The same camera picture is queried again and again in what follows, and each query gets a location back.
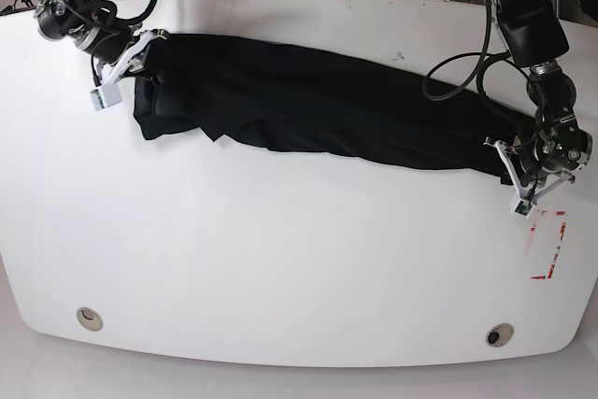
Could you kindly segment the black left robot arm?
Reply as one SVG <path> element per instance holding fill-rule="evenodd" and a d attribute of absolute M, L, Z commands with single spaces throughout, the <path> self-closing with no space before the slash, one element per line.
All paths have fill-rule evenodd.
<path fill-rule="evenodd" d="M 487 70 L 506 62 L 526 77 L 526 92 L 536 106 L 531 137 L 516 145 L 487 139 L 515 189 L 513 212 L 529 215 L 540 197 L 565 182 L 591 159 L 592 138 L 580 129 L 574 112 L 576 89 L 557 59 L 569 44 L 551 0 L 484 0 L 486 31 L 468 82 L 477 85 L 483 104 L 499 118 L 516 117 L 496 107 L 484 90 Z"/>

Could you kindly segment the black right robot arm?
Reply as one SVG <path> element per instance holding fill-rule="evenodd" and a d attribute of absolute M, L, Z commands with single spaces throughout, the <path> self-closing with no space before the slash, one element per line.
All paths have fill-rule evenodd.
<path fill-rule="evenodd" d="M 103 67 L 114 66 L 141 41 L 134 31 L 150 16 L 157 2 L 149 0 L 140 14 L 123 19 L 111 0 L 39 0 L 35 17 L 44 38 L 59 41 L 69 37 L 79 50 L 90 55 L 93 82 L 100 85 Z"/>

